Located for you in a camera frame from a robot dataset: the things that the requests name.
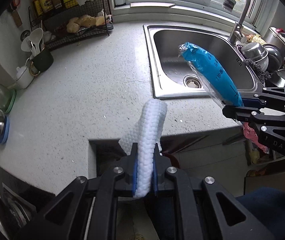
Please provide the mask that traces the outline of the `white cloth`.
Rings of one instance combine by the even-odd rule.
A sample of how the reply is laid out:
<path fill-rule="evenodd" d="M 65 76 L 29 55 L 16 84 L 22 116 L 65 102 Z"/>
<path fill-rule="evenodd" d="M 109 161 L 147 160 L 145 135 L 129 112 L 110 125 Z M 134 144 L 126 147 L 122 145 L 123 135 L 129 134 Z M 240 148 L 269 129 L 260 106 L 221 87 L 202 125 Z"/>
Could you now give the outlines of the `white cloth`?
<path fill-rule="evenodd" d="M 132 145 L 138 144 L 134 198 L 143 198 L 151 188 L 155 147 L 161 150 L 160 139 L 167 113 L 167 104 L 158 99 L 147 101 L 136 124 L 119 140 L 122 150 L 130 155 Z"/>

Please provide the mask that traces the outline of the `blue pink plastic wrapper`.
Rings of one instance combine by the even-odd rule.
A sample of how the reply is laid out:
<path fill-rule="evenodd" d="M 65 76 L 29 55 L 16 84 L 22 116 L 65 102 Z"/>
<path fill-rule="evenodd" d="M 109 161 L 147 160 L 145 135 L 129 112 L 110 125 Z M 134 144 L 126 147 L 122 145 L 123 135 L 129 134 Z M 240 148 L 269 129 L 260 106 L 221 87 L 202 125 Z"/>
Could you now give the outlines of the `blue pink plastic wrapper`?
<path fill-rule="evenodd" d="M 179 46 L 179 56 L 187 62 L 218 106 L 243 107 L 236 85 L 213 54 L 198 45 L 185 42 Z"/>

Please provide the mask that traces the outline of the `steel bowl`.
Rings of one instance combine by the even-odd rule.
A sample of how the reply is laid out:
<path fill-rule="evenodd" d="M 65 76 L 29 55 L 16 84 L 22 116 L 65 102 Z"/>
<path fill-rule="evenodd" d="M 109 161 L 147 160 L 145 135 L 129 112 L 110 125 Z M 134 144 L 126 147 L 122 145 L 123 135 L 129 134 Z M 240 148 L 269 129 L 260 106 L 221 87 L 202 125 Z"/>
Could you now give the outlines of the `steel bowl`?
<path fill-rule="evenodd" d="M 245 59 L 258 62 L 266 59 L 268 51 L 258 42 L 251 42 L 241 48 L 241 52 Z"/>

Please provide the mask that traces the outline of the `stainless steel sink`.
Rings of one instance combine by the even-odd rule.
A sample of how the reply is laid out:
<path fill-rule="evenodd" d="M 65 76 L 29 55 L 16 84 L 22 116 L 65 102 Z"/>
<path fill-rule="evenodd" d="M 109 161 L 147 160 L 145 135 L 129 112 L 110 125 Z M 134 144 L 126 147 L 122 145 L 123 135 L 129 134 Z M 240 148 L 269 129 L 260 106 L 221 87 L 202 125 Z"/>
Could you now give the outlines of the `stainless steel sink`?
<path fill-rule="evenodd" d="M 144 25 L 153 94 L 157 99 L 246 96 L 262 83 L 223 34 L 175 25 Z"/>

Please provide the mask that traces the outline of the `black gas stove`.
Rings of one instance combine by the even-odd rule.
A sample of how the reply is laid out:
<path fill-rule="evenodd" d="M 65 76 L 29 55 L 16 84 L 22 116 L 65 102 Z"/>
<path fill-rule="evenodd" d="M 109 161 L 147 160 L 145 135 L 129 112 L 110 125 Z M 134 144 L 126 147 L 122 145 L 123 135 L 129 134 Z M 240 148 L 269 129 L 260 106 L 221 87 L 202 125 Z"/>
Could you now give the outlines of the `black gas stove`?
<path fill-rule="evenodd" d="M 0 198 L 20 228 L 30 222 L 55 196 L 26 183 L 0 167 Z"/>

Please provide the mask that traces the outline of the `blue teapot tray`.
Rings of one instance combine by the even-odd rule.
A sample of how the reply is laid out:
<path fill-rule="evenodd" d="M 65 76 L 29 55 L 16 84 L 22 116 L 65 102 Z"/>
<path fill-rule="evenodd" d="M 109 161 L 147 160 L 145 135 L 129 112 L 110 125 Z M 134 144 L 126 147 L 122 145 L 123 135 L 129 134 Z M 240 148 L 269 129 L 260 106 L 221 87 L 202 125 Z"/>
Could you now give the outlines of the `blue teapot tray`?
<path fill-rule="evenodd" d="M 6 143 L 7 139 L 8 139 L 8 135 L 9 135 L 9 129 L 10 129 L 10 119 L 9 117 L 6 115 L 5 116 L 5 125 L 4 125 L 4 130 L 0 136 L 0 145 L 3 145 Z"/>

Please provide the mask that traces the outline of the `green tray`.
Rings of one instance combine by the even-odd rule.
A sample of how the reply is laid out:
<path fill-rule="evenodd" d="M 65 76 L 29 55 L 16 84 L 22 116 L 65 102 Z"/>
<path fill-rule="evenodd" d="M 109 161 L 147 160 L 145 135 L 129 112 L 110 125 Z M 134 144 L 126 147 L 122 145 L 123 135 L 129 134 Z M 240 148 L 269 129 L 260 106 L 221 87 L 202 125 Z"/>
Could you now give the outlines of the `green tray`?
<path fill-rule="evenodd" d="M 15 98 L 17 96 L 17 91 L 15 89 L 12 89 L 11 90 L 11 100 L 10 100 L 10 103 L 9 103 L 9 106 L 7 107 L 6 111 L 5 111 L 5 114 L 9 114 L 10 111 L 12 110 L 12 107 L 14 105 L 14 102 L 15 102 Z"/>

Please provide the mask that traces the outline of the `white sugar jar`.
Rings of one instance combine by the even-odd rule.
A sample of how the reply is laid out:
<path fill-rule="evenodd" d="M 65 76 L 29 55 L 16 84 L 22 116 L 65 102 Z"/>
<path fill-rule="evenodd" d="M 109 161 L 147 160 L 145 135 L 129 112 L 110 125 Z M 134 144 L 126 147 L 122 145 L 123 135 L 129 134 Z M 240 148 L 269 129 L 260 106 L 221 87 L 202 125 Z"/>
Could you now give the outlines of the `white sugar jar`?
<path fill-rule="evenodd" d="M 28 58 L 22 67 L 16 68 L 15 82 L 20 89 L 26 89 L 34 80 L 30 72 L 31 60 Z"/>

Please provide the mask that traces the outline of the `dark green utensil mug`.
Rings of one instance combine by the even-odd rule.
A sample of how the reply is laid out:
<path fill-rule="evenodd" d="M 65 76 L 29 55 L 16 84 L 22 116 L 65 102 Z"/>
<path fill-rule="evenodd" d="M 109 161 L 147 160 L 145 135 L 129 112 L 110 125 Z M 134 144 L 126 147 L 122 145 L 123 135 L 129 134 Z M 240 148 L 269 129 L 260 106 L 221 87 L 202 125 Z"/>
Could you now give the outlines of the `dark green utensil mug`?
<path fill-rule="evenodd" d="M 53 64 L 53 56 L 47 48 L 44 48 L 36 57 L 31 60 L 30 74 L 38 76 L 48 70 Z"/>

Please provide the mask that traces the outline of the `ginger root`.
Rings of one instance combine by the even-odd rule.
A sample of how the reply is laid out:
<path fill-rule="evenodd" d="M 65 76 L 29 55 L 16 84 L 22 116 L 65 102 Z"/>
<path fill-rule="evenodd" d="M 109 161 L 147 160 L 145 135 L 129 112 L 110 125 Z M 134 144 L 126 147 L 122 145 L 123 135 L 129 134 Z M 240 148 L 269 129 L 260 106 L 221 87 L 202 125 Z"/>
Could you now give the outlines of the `ginger root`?
<path fill-rule="evenodd" d="M 71 18 L 66 25 L 66 31 L 68 33 L 78 33 L 81 27 L 90 28 L 104 25 L 106 23 L 106 18 L 104 16 L 90 16 L 83 15 L 81 17 Z"/>

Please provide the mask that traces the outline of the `white spoon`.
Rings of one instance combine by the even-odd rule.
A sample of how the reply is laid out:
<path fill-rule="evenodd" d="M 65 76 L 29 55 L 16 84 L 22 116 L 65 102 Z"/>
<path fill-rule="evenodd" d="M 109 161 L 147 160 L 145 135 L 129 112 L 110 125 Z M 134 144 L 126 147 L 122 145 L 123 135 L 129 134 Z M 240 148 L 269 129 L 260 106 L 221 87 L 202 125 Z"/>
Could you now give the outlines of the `white spoon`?
<path fill-rule="evenodd" d="M 33 56 L 37 56 L 44 49 L 44 41 L 43 41 L 43 29 L 37 28 L 31 32 L 29 36 L 29 41 L 32 46 L 32 54 Z"/>

